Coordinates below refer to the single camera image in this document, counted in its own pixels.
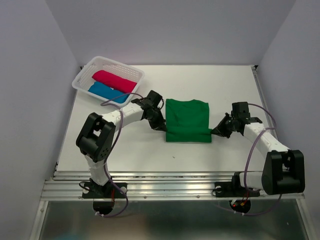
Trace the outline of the white perforated plastic basket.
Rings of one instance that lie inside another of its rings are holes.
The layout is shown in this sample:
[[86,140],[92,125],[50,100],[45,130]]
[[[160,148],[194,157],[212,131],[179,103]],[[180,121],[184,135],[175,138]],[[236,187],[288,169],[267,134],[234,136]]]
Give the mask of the white perforated plastic basket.
[[141,98],[138,89],[145,73],[133,66],[96,56],[76,75],[72,87],[98,105],[110,101],[124,107],[134,98]]

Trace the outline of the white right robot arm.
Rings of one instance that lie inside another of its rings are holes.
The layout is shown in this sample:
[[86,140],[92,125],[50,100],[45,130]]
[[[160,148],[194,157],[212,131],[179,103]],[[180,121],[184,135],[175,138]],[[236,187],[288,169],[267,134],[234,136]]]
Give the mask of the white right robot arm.
[[[220,123],[211,131],[212,135],[230,138],[240,133],[252,143],[244,171],[235,172],[231,181],[216,183],[216,196],[240,196],[248,193],[259,196],[302,193],[305,190],[304,155],[279,142],[258,117],[252,117],[248,102],[234,102],[231,113],[226,113]],[[249,171],[254,150],[265,158],[261,171]]]

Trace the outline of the green t shirt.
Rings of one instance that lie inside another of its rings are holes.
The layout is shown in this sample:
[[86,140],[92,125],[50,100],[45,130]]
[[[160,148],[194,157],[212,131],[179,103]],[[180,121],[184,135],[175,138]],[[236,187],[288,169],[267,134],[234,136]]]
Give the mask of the green t shirt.
[[165,102],[167,143],[212,142],[209,128],[210,107],[200,100],[179,101],[167,99]]

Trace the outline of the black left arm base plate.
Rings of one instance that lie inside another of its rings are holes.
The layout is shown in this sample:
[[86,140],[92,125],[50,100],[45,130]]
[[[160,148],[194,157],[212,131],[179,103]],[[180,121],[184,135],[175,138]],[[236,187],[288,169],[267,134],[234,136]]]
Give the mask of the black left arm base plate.
[[83,199],[125,199],[125,196],[109,182],[102,186],[93,181],[81,181],[79,186],[82,188]]

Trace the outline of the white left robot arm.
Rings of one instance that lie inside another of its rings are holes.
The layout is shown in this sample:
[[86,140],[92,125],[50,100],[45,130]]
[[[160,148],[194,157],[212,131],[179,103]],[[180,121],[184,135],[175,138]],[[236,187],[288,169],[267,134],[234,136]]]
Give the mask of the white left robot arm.
[[81,186],[84,190],[106,197],[117,188],[107,171],[107,159],[123,127],[147,120],[152,130],[167,131],[166,120],[159,103],[164,103],[163,97],[151,90],[146,97],[133,99],[124,107],[119,107],[107,100],[102,105],[114,106],[116,110],[103,115],[95,112],[88,115],[75,142],[86,158],[91,174],[87,185]]

